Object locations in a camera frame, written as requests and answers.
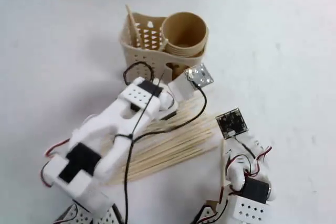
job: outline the white robotic arm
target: white robotic arm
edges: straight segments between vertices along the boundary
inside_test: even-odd
[[[272,147],[263,148],[250,136],[239,109],[217,118],[225,141],[223,172],[229,182],[223,185],[219,201],[205,204],[193,224],[262,224],[269,221],[267,201],[275,199],[265,156]]]
[[[199,74],[206,71],[203,64],[196,67],[201,70]],[[157,79],[150,82],[136,78],[100,115],[89,118],[73,132],[66,157],[53,155],[44,167],[45,177],[95,217],[104,216],[112,200],[100,190],[100,183],[109,179],[124,161],[131,139],[153,120],[175,115],[178,103],[193,96],[195,89],[190,79],[193,77],[182,74],[164,85]],[[115,135],[113,148],[101,157],[101,142],[106,135]]]

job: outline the black wire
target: black wire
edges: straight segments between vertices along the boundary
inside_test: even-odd
[[[125,176],[124,176],[124,193],[125,193],[125,224],[128,223],[128,192],[127,192],[127,183],[128,183],[128,170],[129,170],[129,166],[130,166],[130,162],[131,162],[131,156],[132,156],[132,151],[133,151],[133,146],[135,144],[135,141],[133,140],[133,133],[135,131],[135,129],[137,128],[137,125],[138,123],[140,122],[142,116],[144,115],[149,103],[151,102],[154,94],[156,93],[156,90],[159,88],[159,84],[162,80],[162,77],[163,77],[163,74],[164,72],[162,73],[160,79],[159,79],[159,82],[158,84],[156,85],[155,89],[153,90],[153,93],[151,95],[151,97],[149,98],[145,108],[143,109],[141,115],[139,116],[139,119],[137,121],[137,123],[135,124],[134,126],[134,129],[132,131],[132,133],[129,135],[129,136],[126,136],[128,137],[132,142],[131,142],[131,146],[130,146],[130,149],[128,151],[128,157],[127,157],[127,161],[126,161],[126,168],[125,168]]]
[[[135,66],[137,66],[137,65],[139,65],[139,64],[143,64],[143,65],[145,65],[145,66],[149,69],[149,71],[150,71],[150,73],[151,73],[151,79],[150,79],[150,81],[153,81],[153,80],[154,80],[155,76],[154,76],[154,70],[153,70],[153,68],[152,68],[149,64],[147,64],[146,62],[144,62],[144,61],[137,61],[137,62],[133,63],[132,65],[130,65],[128,68],[126,68],[126,70],[125,70],[124,73],[122,74],[122,76],[123,76],[123,78],[124,78],[124,82],[125,82],[126,85],[129,85],[129,84],[130,84],[130,82],[127,81],[127,73],[128,73],[132,68],[134,68]]]
[[[248,152],[249,154],[251,154],[251,156],[253,157],[253,159],[256,159],[256,155],[253,154],[253,152],[251,151],[251,149],[250,149],[249,147],[247,147],[244,143],[242,143],[241,141],[239,141],[239,140],[236,138],[236,136],[233,136],[233,138],[234,138],[239,144],[241,144],[241,145],[244,147],[244,149],[247,150],[247,152]]]
[[[197,115],[195,115],[193,118],[189,119],[188,121],[180,124],[180,125],[176,125],[176,126],[172,126],[166,130],[162,130],[162,131],[152,131],[152,132],[147,132],[147,133],[144,133],[140,136],[138,136],[136,139],[134,139],[134,143],[136,143],[138,140],[140,140],[141,138],[145,137],[145,136],[150,136],[150,135],[156,135],[156,134],[161,134],[161,133],[168,133],[168,132],[172,132],[174,130],[177,130],[193,121],[195,121],[205,110],[206,108],[206,105],[207,105],[207,98],[206,98],[206,95],[204,93],[204,91],[201,89],[201,87],[199,87],[194,81],[191,81],[191,83],[201,92],[203,98],[204,98],[204,104],[203,104],[203,107],[202,109],[198,112]]]
[[[162,77],[163,77],[163,74],[161,75],[161,78],[160,78],[160,80],[159,80],[159,82],[158,82],[158,84],[156,86],[156,89],[159,87],[159,84],[160,84],[160,81],[161,81]],[[138,119],[138,121],[137,121],[137,123],[136,123],[136,125],[135,125],[135,127],[133,129],[133,131],[132,131],[132,134],[130,134],[128,136],[127,135],[122,135],[122,134],[115,135],[115,137],[116,136],[124,136],[124,137],[127,137],[130,140],[132,140],[131,146],[130,146],[130,149],[129,149],[129,152],[128,152],[128,157],[127,157],[127,162],[126,162],[126,167],[125,167],[125,174],[124,174],[124,193],[125,193],[125,223],[124,224],[128,224],[128,212],[129,212],[129,208],[128,208],[128,192],[127,192],[128,171],[129,171],[129,167],[130,167],[130,162],[131,162],[131,157],[132,157],[132,151],[133,151],[134,144],[138,140],[140,140],[141,138],[143,138],[145,136],[156,135],[156,134],[161,134],[161,133],[168,133],[168,132],[177,130],[177,129],[179,129],[179,128],[181,128],[181,127],[183,127],[183,126],[185,126],[185,125],[187,125],[187,124],[189,124],[191,122],[193,122],[194,120],[196,120],[204,112],[204,110],[206,108],[207,98],[206,98],[206,95],[205,95],[204,91],[194,81],[190,80],[190,82],[201,92],[201,94],[202,94],[202,96],[204,98],[204,104],[203,104],[202,109],[193,118],[189,119],[188,121],[186,121],[186,122],[184,122],[184,123],[182,123],[180,125],[176,125],[176,126],[170,127],[170,128],[168,128],[168,129],[166,129],[164,131],[147,132],[147,133],[144,133],[144,134],[138,136],[137,138],[133,139],[133,133],[134,133],[134,131],[136,129],[136,126],[138,125],[138,123],[139,123],[142,115],[145,113],[145,110],[147,109],[150,101],[152,100],[152,98],[153,98],[153,96],[154,96],[154,94],[156,92],[156,90],[154,90],[153,93],[152,93],[152,95],[151,95],[151,97],[148,100],[148,103],[146,104],[145,108],[143,109],[143,111],[142,111],[142,113],[141,113],[141,115],[140,115],[140,117],[139,117],[139,119]]]
[[[226,202],[225,202],[225,206],[224,206],[224,208],[223,208],[223,211],[220,213],[220,215],[218,216],[217,219],[214,219],[214,220],[212,220],[212,221],[208,221],[208,222],[206,222],[206,223],[207,223],[207,224],[210,224],[210,223],[214,223],[214,222],[218,221],[218,220],[221,218],[221,216],[223,215],[223,213],[224,213],[224,211],[225,211],[225,209],[226,209],[226,207],[227,207],[228,202],[229,202],[229,201],[226,200]]]
[[[52,224],[60,224],[60,223],[64,223],[64,222],[68,222],[68,221],[74,220],[74,219],[77,217],[77,215],[78,215],[78,207],[77,207],[77,204],[74,204],[74,205],[75,205],[75,210],[76,210],[76,214],[75,214],[75,216],[73,216],[71,219],[67,219],[67,220],[61,220],[61,221],[56,220],[56,221],[54,221]]]

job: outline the table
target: table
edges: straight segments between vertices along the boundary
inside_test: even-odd
[[[39,181],[42,155],[123,89],[126,3],[204,18],[208,110],[239,107],[274,147],[272,223],[334,223],[336,0],[0,0],[0,222],[50,223],[70,205]],[[131,183],[130,223],[190,223],[217,197],[217,157]],[[122,187],[110,194],[124,214]]]

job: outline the beige basket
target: beige basket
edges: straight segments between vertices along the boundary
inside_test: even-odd
[[[190,58],[158,51],[162,44],[161,25],[166,19],[165,17],[150,17],[139,13],[133,13],[133,16],[145,49],[140,47],[137,35],[127,16],[120,35],[120,44],[124,51],[127,66],[138,61],[145,61],[153,67],[156,77],[159,78],[164,72],[162,80],[168,83],[182,73],[185,68],[201,63],[205,48],[199,55]],[[128,81],[132,81],[138,76],[149,79],[149,69],[144,65],[137,65],[129,71],[127,78]]]

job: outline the brown cup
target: brown cup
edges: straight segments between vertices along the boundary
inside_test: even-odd
[[[181,57],[194,57],[207,42],[208,29],[205,22],[193,13],[175,13],[161,26],[162,41],[168,39],[165,51]]]

